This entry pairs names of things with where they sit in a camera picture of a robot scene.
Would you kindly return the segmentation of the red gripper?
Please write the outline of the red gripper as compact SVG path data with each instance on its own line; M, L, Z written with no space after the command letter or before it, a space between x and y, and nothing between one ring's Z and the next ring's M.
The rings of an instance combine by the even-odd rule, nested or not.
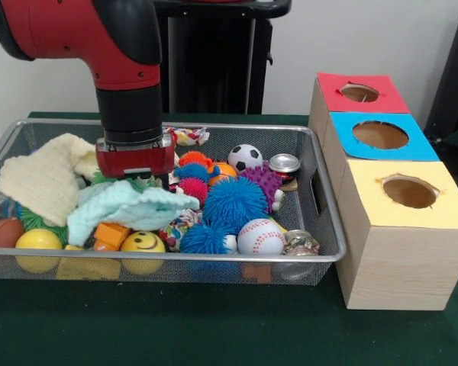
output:
M174 169L174 145L168 146L115 146L97 142L96 159L106 178L159 175L162 188L169 190L169 175Z

